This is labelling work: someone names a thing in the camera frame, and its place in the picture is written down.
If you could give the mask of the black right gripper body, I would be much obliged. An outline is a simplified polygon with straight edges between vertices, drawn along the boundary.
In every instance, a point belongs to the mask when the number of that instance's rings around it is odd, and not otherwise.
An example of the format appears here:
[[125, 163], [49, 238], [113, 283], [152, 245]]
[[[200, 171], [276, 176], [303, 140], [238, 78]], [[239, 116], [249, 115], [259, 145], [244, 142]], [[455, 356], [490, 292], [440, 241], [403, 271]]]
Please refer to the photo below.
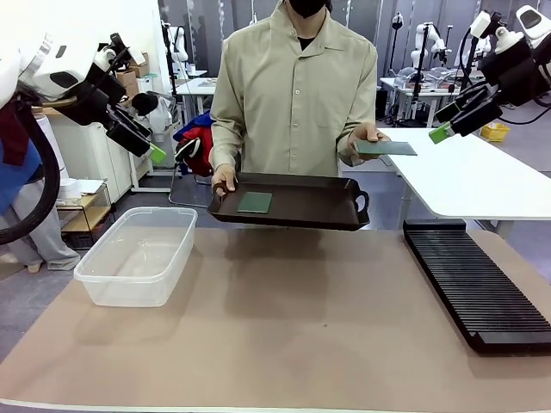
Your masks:
[[548, 80], [530, 52], [488, 54], [480, 63], [480, 70], [494, 88], [492, 100], [498, 105], [519, 107], [550, 91]]

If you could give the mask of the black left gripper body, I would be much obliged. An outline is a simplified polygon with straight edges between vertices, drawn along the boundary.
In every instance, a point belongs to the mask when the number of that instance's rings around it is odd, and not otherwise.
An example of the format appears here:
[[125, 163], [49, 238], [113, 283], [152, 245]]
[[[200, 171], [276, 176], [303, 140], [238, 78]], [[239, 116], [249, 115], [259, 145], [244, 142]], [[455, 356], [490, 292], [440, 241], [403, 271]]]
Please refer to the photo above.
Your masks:
[[81, 126], [109, 123], [108, 109], [115, 107], [125, 94], [125, 87], [110, 74], [86, 78], [63, 96], [64, 99], [75, 97], [76, 101], [58, 111]]

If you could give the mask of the person's left hand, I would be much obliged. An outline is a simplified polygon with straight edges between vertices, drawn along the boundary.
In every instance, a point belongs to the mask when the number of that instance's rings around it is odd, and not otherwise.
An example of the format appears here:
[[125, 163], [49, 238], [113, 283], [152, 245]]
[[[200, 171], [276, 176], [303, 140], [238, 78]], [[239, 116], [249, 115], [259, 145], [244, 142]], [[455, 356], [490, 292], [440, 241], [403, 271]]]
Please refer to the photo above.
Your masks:
[[354, 128], [354, 130], [350, 133], [350, 136], [348, 137], [348, 147], [352, 150], [352, 153], [355, 157], [361, 159], [362, 161], [368, 161], [376, 159], [378, 155], [359, 155], [356, 151], [357, 141], [376, 143], [379, 141], [390, 141], [390, 138], [384, 133], [380, 132], [377, 127], [372, 123], [362, 123]]

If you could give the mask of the person's right hand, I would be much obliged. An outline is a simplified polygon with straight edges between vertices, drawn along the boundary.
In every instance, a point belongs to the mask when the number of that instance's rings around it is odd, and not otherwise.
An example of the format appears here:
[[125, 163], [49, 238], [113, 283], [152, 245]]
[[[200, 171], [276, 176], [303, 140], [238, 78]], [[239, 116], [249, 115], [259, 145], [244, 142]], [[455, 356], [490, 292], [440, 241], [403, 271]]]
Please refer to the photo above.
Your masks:
[[236, 170], [227, 163], [217, 167], [212, 176], [213, 191], [220, 198], [234, 192], [236, 189], [236, 182]]

